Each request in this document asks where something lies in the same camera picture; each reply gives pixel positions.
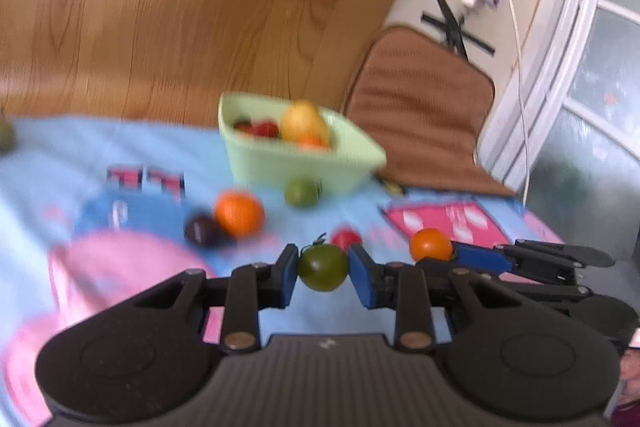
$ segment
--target green fruit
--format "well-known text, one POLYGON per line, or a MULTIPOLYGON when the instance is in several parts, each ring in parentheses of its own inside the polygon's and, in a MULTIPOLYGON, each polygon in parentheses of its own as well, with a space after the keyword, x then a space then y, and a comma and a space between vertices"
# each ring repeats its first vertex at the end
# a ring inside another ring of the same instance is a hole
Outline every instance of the green fruit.
POLYGON ((298 275, 306 286, 317 292, 331 292, 346 279, 347 256, 334 245, 314 243, 304 248, 298 260, 298 275))
POLYGON ((307 178, 291 180, 284 189, 284 200, 290 206, 310 208, 316 206, 322 193, 321 185, 307 178))
POLYGON ((14 149, 14 126, 8 120, 0 120, 0 155, 9 154, 14 149))

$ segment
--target brown chair backrest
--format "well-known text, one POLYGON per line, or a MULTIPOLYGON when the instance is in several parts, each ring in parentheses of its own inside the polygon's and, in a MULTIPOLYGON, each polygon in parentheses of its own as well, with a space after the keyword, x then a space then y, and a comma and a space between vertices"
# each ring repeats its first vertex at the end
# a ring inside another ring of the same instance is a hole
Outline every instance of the brown chair backrest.
POLYGON ((393 0, 0 0, 0 102, 215 125, 223 90, 337 107, 393 0))
POLYGON ((373 44, 344 109, 386 150, 384 179, 513 195, 474 162, 493 101, 488 76, 430 38, 396 27, 373 44))

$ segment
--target white cable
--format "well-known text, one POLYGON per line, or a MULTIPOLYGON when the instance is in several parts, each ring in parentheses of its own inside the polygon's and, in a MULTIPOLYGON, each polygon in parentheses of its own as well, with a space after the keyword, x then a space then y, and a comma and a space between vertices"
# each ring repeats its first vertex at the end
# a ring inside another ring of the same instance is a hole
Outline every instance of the white cable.
POLYGON ((520 103, 520 117, 522 118, 522 135, 524 137, 524 161, 526 175, 524 180, 524 192, 522 193, 522 204, 527 206, 527 198, 529 197, 529 182, 531 176, 531 164, 529 163, 529 131, 524 118, 524 99, 522 97, 522 49, 520 47, 520 32, 518 31, 518 23, 516 21, 516 9, 513 0, 509 0, 509 8, 511 8, 511 21, 513 21, 513 33, 516 38, 516 53, 518 54, 518 102, 520 103))

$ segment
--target green basket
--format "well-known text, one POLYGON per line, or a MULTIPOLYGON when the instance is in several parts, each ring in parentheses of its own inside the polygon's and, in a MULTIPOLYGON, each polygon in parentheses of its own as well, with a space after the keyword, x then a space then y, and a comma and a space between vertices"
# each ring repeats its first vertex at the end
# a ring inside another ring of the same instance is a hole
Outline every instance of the green basket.
POLYGON ((293 178, 322 182, 326 192, 353 190, 386 165, 385 151, 341 114, 321 108, 331 127, 331 152, 300 150, 282 141, 260 139, 234 130, 238 118, 273 118, 280 122, 291 102, 243 92, 226 92, 220 97, 218 126, 226 144, 231 172, 236 183, 284 187, 293 178))

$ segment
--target brown fabric cushion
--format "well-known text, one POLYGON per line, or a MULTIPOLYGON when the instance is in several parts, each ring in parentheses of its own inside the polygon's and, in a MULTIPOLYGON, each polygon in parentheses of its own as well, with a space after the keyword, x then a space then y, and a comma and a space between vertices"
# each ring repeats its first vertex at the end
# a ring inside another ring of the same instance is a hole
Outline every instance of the brown fabric cushion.
POLYGON ((346 101, 347 117, 385 150, 380 175, 401 185, 513 195, 474 163, 494 84, 409 28, 382 33, 346 101))

